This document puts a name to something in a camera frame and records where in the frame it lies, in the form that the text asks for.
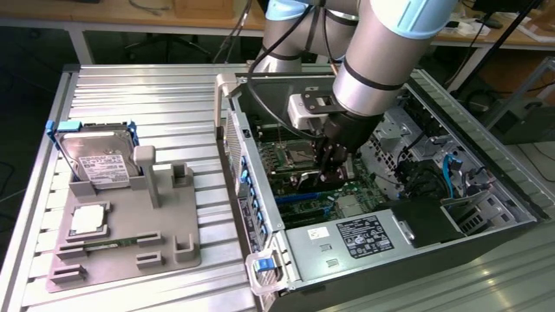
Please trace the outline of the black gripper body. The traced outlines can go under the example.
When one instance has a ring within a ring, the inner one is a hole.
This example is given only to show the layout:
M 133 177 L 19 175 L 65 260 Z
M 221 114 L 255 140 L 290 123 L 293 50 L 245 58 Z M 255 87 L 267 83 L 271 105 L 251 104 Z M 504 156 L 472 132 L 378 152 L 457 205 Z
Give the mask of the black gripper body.
M 382 119 L 383 114 L 374 116 L 359 116 L 351 112 L 330 114 L 323 126 L 327 141 L 346 148 L 349 153 L 355 153 L 369 141 Z

